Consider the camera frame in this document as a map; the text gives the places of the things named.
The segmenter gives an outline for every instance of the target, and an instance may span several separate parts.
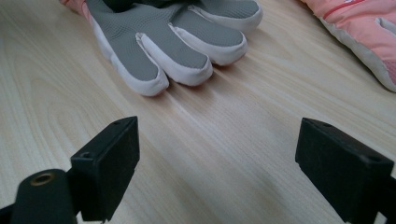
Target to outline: gray glove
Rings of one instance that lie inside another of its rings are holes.
[[[237,61],[248,48],[241,31],[262,19],[249,0],[141,0],[122,12],[102,0],[61,3],[86,16],[104,55],[131,89],[147,96],[168,87],[166,75],[197,86],[212,75],[212,63]]]

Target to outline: wood grain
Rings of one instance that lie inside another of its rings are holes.
[[[299,1],[259,0],[247,55],[147,98],[57,1],[0,2],[0,207],[28,175],[138,116],[141,161],[111,223],[343,223],[294,161],[301,118],[396,161],[395,93]]]

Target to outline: glove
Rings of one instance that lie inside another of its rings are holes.
[[[230,64],[247,52],[241,31],[262,20],[260,6],[249,0],[141,0],[121,12],[103,0],[60,1],[85,16],[105,57],[146,96],[168,87],[166,75],[187,86],[205,82],[212,63]]]
[[[395,0],[302,0],[378,80],[396,91]]]

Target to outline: screw hole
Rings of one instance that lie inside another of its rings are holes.
[[[53,173],[44,173],[42,175],[35,176],[35,178],[32,179],[30,184],[36,187],[42,186],[48,184],[54,177],[55,175]]]
[[[91,153],[90,152],[83,152],[80,155],[82,158],[90,158],[91,157]]]

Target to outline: black clamp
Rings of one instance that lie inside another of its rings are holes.
[[[394,162],[328,123],[303,119],[295,160],[345,222],[396,223]]]
[[[71,157],[72,168],[45,170],[24,179],[0,224],[72,224],[110,220],[139,161],[137,117],[117,120]]]

